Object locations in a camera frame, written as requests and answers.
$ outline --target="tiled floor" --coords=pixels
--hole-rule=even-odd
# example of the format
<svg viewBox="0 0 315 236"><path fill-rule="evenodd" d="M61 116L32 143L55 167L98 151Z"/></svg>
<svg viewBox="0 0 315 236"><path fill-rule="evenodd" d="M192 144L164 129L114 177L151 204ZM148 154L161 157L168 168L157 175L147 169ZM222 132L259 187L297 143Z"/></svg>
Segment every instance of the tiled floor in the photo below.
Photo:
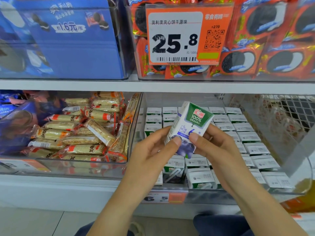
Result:
<svg viewBox="0 0 315 236"><path fill-rule="evenodd" d="M0 208L1 236L73 236L97 214L35 209ZM134 217L147 236L197 236L191 220Z"/></svg>

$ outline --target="qr code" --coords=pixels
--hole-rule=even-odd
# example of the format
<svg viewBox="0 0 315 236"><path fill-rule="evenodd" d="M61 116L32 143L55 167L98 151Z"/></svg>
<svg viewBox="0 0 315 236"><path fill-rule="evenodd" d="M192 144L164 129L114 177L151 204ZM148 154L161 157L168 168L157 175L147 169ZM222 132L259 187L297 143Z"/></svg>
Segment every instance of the qr code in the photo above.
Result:
<svg viewBox="0 0 315 236"><path fill-rule="evenodd" d="M221 48L225 30L208 30L204 48Z"/></svg>

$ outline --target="person's right hand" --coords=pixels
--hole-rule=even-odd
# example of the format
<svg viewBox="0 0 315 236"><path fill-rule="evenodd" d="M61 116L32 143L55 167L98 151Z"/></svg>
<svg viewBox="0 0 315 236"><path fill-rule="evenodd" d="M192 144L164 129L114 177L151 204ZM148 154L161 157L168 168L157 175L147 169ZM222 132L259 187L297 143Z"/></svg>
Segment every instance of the person's right hand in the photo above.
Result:
<svg viewBox="0 0 315 236"><path fill-rule="evenodd" d="M210 124L203 137L191 133L189 140L197 147L195 153L211 162L222 187L233 197L248 187L259 185L246 167L233 138L216 126Z"/></svg>

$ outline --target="hand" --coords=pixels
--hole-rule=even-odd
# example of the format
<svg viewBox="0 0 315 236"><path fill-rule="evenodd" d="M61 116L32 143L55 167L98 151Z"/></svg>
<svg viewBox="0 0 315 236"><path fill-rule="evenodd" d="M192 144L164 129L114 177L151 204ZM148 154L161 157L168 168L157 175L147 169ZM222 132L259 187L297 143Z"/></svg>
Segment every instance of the hand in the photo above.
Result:
<svg viewBox="0 0 315 236"><path fill-rule="evenodd" d="M216 126L210 124L203 137L191 133L189 140L197 147L195 153L211 162L222 187L234 198L238 192L259 185L246 167L233 138Z"/></svg>
<svg viewBox="0 0 315 236"><path fill-rule="evenodd" d="M116 197L127 197L132 200L132 204L138 206L147 196L161 170L181 145L179 137L164 145L170 128L171 126L157 130L137 143L129 159L126 173L115 191Z"/></svg>

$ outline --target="dark blue pants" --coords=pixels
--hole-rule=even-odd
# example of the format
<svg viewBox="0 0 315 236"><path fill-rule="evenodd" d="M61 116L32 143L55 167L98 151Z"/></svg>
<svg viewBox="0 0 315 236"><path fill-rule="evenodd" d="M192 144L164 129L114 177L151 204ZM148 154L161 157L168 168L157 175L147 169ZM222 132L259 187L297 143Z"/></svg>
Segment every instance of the dark blue pants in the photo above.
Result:
<svg viewBox="0 0 315 236"><path fill-rule="evenodd" d="M254 236L244 216L196 215L194 226L200 236ZM94 222L83 226L75 236L86 236ZM134 236L128 231L127 236Z"/></svg>

